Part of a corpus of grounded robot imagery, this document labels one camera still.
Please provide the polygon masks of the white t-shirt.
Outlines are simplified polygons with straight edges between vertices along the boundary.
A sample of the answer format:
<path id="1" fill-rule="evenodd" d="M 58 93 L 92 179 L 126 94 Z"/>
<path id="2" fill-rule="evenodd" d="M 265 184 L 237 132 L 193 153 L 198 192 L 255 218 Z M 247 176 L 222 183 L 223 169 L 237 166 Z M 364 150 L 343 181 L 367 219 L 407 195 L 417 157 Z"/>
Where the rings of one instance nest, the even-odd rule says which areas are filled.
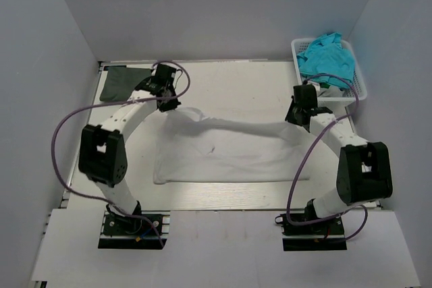
<path id="1" fill-rule="evenodd" d="M 156 184 L 293 180 L 304 157 L 302 132 L 286 122 L 249 123 L 170 111 L 156 143 Z"/>

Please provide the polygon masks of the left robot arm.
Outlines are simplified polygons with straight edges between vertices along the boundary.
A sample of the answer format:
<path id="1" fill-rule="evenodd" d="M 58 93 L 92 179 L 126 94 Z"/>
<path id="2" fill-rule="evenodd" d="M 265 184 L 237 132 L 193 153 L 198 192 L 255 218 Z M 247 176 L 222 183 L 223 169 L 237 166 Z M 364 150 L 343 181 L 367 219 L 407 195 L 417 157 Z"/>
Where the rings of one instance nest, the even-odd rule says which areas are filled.
<path id="1" fill-rule="evenodd" d="M 166 61 L 154 64 L 151 75 L 135 86 L 112 116 L 98 125 L 86 125 L 81 133 L 78 169 L 101 190 L 107 211 L 119 217 L 119 225 L 127 233 L 139 231 L 143 218 L 140 203 L 125 180 L 126 142 L 149 115 L 181 105 L 174 86 L 179 70 Z"/>

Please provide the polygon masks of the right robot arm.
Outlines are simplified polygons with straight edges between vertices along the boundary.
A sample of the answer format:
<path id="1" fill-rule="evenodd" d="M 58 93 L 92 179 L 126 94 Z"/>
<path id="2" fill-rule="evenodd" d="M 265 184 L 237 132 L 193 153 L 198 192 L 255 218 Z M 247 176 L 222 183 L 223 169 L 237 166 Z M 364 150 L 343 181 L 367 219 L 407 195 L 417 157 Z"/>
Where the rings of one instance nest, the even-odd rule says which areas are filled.
<path id="1" fill-rule="evenodd" d="M 393 193 L 389 150 L 383 142 L 370 142 L 349 132 L 327 107 L 320 107 L 317 91 L 312 84 L 294 87 L 294 94 L 286 121 L 303 127 L 315 136 L 294 176 L 288 194 L 287 222 L 293 226 L 306 226 L 313 233 L 320 233 L 329 220 L 342 216 L 350 209 L 367 202 L 388 198 Z M 295 221 L 289 213 L 294 189 L 300 174 L 319 143 L 324 143 L 339 158 L 335 187 L 318 198 L 313 198 L 304 209 L 304 218 Z"/>

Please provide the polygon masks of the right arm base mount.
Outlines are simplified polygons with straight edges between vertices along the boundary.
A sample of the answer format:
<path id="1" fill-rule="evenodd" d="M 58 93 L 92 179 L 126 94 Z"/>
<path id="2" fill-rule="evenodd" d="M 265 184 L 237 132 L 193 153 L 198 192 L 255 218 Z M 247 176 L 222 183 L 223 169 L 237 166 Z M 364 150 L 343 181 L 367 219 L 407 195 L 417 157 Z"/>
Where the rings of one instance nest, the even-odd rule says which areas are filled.
<path id="1" fill-rule="evenodd" d="M 345 231 L 341 218 L 313 225 L 294 226 L 286 214 L 275 217 L 281 227 L 285 252 L 323 252 L 347 250 Z"/>

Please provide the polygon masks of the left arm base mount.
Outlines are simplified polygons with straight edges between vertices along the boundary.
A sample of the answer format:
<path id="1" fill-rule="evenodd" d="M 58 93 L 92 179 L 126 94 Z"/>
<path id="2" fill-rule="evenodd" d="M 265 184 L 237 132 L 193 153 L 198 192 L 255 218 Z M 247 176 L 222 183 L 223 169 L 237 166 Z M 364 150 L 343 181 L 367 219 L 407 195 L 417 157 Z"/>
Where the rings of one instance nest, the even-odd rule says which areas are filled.
<path id="1" fill-rule="evenodd" d="M 105 211 L 98 249 L 162 250 L 163 246 L 152 226 L 165 244 L 169 235 L 170 212 L 143 212 L 142 215 L 150 220 L 152 225 L 143 220 L 134 220 L 127 224 L 119 215 Z"/>

